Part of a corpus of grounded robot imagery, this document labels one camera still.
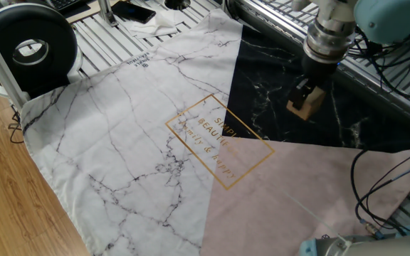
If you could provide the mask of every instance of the black cable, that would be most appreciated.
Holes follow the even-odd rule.
[[[397,164],[396,166],[394,166],[394,167],[393,167],[392,169],[390,169],[386,174],[384,174],[378,181],[376,181],[376,183],[375,183],[369,190],[372,191],[373,188],[374,188],[375,186],[377,186],[377,184],[379,184],[379,182],[381,182],[385,177],[387,177],[387,175],[389,175],[392,171],[394,171],[396,168],[400,167],[402,164],[406,163],[406,162],[409,161],[409,160],[410,160],[410,157],[408,157],[407,159],[403,160],[402,162],[400,162],[399,164]],[[368,196],[367,199],[366,199],[366,205],[367,205],[367,209],[369,210],[369,196]],[[372,219],[373,219],[373,221],[374,221],[377,225],[379,225],[379,226],[381,226],[381,227],[384,226],[384,225],[381,225],[381,224],[379,223],[379,221],[376,220],[375,218],[372,217]]]
[[[388,64],[388,65],[378,65],[378,66],[379,66],[380,68],[391,68],[391,67],[400,65],[400,64],[405,63],[405,62],[408,62],[408,61],[410,61],[410,57],[405,58],[405,59],[400,60],[400,61],[397,61],[397,62],[392,63],[392,64]]]
[[[11,105],[12,110],[14,111],[14,115],[12,116],[12,120],[15,121],[15,124],[9,124],[9,126],[7,127],[7,129],[13,129],[12,134],[11,134],[11,142],[14,144],[21,144],[24,143],[24,141],[20,141],[20,142],[16,142],[14,141],[14,135],[15,135],[15,131],[19,130],[21,131],[21,119],[20,119],[20,114],[19,112],[15,109],[15,107],[13,105]]]
[[[362,156],[364,153],[366,153],[367,151],[368,151],[368,149],[364,149],[364,150],[362,150],[360,153],[358,153],[358,154],[356,155],[356,157],[354,158],[354,161],[352,162],[351,169],[350,169],[350,173],[351,173],[351,176],[350,176],[350,177],[351,177],[352,191],[354,192],[354,195],[355,195],[355,198],[357,199],[357,202],[360,202],[360,197],[359,197],[359,195],[358,195],[357,188],[355,187],[355,179],[354,179],[355,164],[357,163],[358,158],[361,157],[361,156]],[[358,206],[361,206],[362,209],[363,209],[370,217],[375,218],[375,219],[377,219],[377,220],[380,220],[380,221],[382,221],[383,223],[389,224],[390,226],[396,228],[396,230],[398,230],[398,232],[399,232],[400,234],[402,234],[402,235],[405,235],[405,234],[406,234],[397,224],[394,224],[394,223],[392,223],[392,222],[389,221],[389,220],[386,220],[386,219],[384,219],[384,218],[381,218],[381,217],[379,217],[379,216],[373,214],[373,213],[370,212],[366,207],[364,207],[362,203],[358,203],[357,205],[358,205]]]
[[[355,164],[357,163],[357,160],[363,155],[365,154],[367,151],[369,151],[370,149],[378,149],[381,148],[383,146],[392,146],[392,145],[410,145],[410,140],[404,140],[404,141],[397,141],[397,142],[386,142],[386,143],[381,143],[381,144],[377,144],[377,145],[373,145],[373,146],[369,146],[366,149],[361,150],[361,152],[359,152],[355,157],[354,160],[352,161],[351,167],[350,167],[350,182],[351,182],[351,187],[352,187],[352,192],[354,193],[355,198],[357,199],[357,202],[360,202],[360,197],[359,194],[357,192],[357,188],[355,186]],[[390,226],[396,228],[396,230],[398,230],[398,232],[402,235],[405,235],[406,233],[400,228],[402,226],[397,225],[396,223],[393,223],[390,220],[386,220],[384,218],[379,217],[378,215],[373,214],[372,212],[370,212],[362,203],[358,204],[360,207],[362,207],[362,209],[372,218],[375,218],[383,223],[387,223]]]
[[[407,175],[407,174],[410,174],[410,169],[409,169],[408,171],[405,171],[404,173],[398,175],[398,176],[395,177],[395,178],[392,178],[392,179],[390,179],[390,180],[388,180],[388,181],[385,181],[383,184],[377,186],[376,188],[373,188],[373,189],[370,190],[368,193],[366,193],[362,198],[360,198],[359,201],[358,201],[358,203],[357,203],[357,205],[355,206],[355,215],[357,216],[357,218],[358,218],[359,220],[362,219],[362,217],[360,217],[360,214],[359,214],[359,207],[360,207],[360,206],[363,206],[362,202],[365,200],[365,198],[368,198],[369,195],[373,194],[374,192],[378,191],[379,189],[381,189],[381,188],[383,188],[383,187],[389,185],[390,183],[394,182],[395,180],[397,180],[397,179],[399,179],[399,178],[401,178],[401,177],[403,177],[403,176],[405,176],[405,175]]]
[[[369,44],[369,40],[368,38],[365,36],[365,34],[363,32],[362,33],[362,37],[365,40],[365,43]],[[381,71],[380,67],[377,65],[376,61],[374,60],[373,56],[367,55],[368,60],[370,61],[370,63],[373,65],[373,67],[376,69],[377,74],[382,78],[382,80],[384,81],[385,85],[390,88],[391,90],[395,91],[397,94],[410,99],[410,94],[407,94],[405,92],[402,92],[400,90],[398,90],[397,88],[395,88],[385,77],[384,73]]]
[[[225,5],[226,5],[228,14],[231,16],[232,19],[235,19],[235,17],[233,17],[233,14],[232,14],[232,11],[231,11],[230,7],[228,6],[228,0],[222,0],[222,1],[224,1]]]

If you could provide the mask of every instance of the metal cylinder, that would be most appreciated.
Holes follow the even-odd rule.
[[[410,255],[410,236],[352,245],[345,256]]]
[[[316,18],[307,30],[305,53],[320,63],[338,63],[354,40],[355,22],[322,21]]]

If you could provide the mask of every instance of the marble print fabric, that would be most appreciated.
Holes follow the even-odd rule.
[[[164,123],[210,94],[226,104],[241,28],[212,11],[23,108],[26,146],[92,255],[199,254],[213,176]]]
[[[297,126],[299,121],[283,112],[283,102],[262,104],[259,111],[254,97],[262,95],[257,99],[265,103],[284,98],[276,94],[281,86],[261,93],[268,83],[253,77],[288,84],[293,80],[289,65],[294,63],[279,68],[273,60],[246,58],[257,66],[236,69],[237,56],[279,59],[276,55],[283,52],[277,46],[258,45],[256,39],[264,37],[254,31],[252,41],[242,40],[244,29],[221,10],[212,11],[196,28],[23,107],[28,151],[91,255],[294,255],[303,240],[328,231],[282,191],[344,235],[362,232],[353,216],[348,176],[358,149],[337,147],[349,144],[339,139],[327,140],[334,142],[331,145],[312,145],[321,136],[313,138],[307,129],[299,129],[304,124]],[[244,48],[252,51],[244,54]],[[272,65],[274,71],[264,73],[264,65]],[[206,97],[216,100],[200,103]],[[188,110],[196,103],[199,109]],[[229,120],[225,106],[238,116],[233,117],[233,133],[219,123]],[[261,119],[268,106],[272,116]],[[336,113],[323,114],[334,119]],[[257,139],[239,118],[271,142]],[[278,124],[293,129],[281,131]],[[211,133],[205,126],[213,127]],[[197,152],[204,149],[190,129],[202,132],[201,138],[213,137],[209,151],[189,150],[187,145],[197,146],[192,148]],[[249,168],[268,158],[247,176],[216,168],[213,164],[218,162],[207,156],[223,149],[230,152],[228,145],[223,148],[223,131],[228,141],[241,139],[241,147],[234,149],[244,161],[234,166],[244,162]],[[284,137],[286,132],[295,136]],[[409,154],[368,152],[359,166],[364,170],[359,189],[368,189],[387,165]],[[410,177],[403,186],[385,190],[384,200],[375,197],[372,210],[387,218],[409,189]]]

